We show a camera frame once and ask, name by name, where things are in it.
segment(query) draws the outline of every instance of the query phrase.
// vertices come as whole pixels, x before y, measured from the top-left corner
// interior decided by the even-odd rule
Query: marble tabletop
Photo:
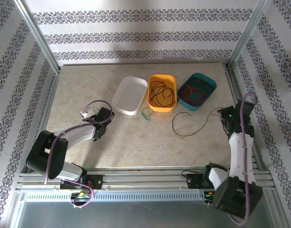
[[[217,83],[217,89],[197,111],[180,104],[169,113],[154,112],[147,121],[141,110],[148,107],[144,97],[138,113],[128,116],[115,111],[106,134],[98,141],[84,141],[68,150],[67,162],[85,168],[190,166],[214,162],[230,165],[230,146],[219,117],[211,115],[207,125],[197,134],[180,137],[172,131],[172,118],[178,112],[175,129],[181,134],[192,133],[203,125],[209,112],[216,107],[233,105],[233,99],[221,63],[210,64],[146,64],[64,66],[48,119],[47,130],[60,131],[77,125],[80,111],[93,100],[111,102],[125,76],[148,81],[154,74],[175,77],[177,88],[193,73],[202,73]]]

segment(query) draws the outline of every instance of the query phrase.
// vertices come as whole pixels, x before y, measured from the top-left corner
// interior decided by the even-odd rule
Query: floor
[[[233,105],[221,63],[65,66],[61,70],[47,130],[60,131],[79,124],[80,111],[92,100],[111,102],[125,76],[148,81],[153,74],[170,74],[176,78],[179,88],[197,72],[217,83],[217,89],[198,111],[191,112],[177,104],[171,112],[155,112],[151,121],[147,121],[141,115],[141,110],[148,107],[145,96],[136,115],[116,112],[100,140],[75,145],[68,150],[66,161],[85,168],[190,166],[209,162],[229,166],[230,146],[217,116],[211,115],[207,125],[190,137],[176,135],[171,127],[172,118],[178,112],[189,112],[191,117],[185,114],[177,117],[175,129],[181,134],[192,133],[203,125],[212,109]]]

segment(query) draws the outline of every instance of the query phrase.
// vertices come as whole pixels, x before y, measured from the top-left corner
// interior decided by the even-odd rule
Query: orange plastic container
[[[151,100],[152,88],[155,87],[155,85],[156,85],[156,83],[153,83],[155,81],[164,82],[166,86],[168,86],[172,89],[173,95],[169,96],[171,93],[168,90],[165,90],[164,95],[162,93],[160,93],[157,96],[155,96],[155,98],[153,100]],[[147,102],[148,102],[150,108],[153,109],[153,111],[155,111],[155,112],[170,112],[177,104],[177,89],[176,89],[175,78],[171,75],[152,75],[152,76],[150,76],[148,91],[147,91],[147,98],[148,98]]]

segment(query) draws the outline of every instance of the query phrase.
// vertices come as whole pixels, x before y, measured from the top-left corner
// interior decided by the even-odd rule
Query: floral wallpaper
[[[25,1],[60,65],[227,63],[258,2]]]
[[[0,227],[39,131],[54,75],[12,0],[0,0]]]
[[[242,93],[258,98],[258,149],[291,227],[291,0],[270,1],[233,70]]]

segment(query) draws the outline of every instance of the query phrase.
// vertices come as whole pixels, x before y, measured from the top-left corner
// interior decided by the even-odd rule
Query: patterned wallpaper
[[[0,0],[0,227],[36,139],[54,72],[12,0]]]
[[[25,0],[60,65],[227,63],[258,0]]]
[[[291,0],[270,1],[233,70],[242,93],[258,98],[257,145],[291,227]]]

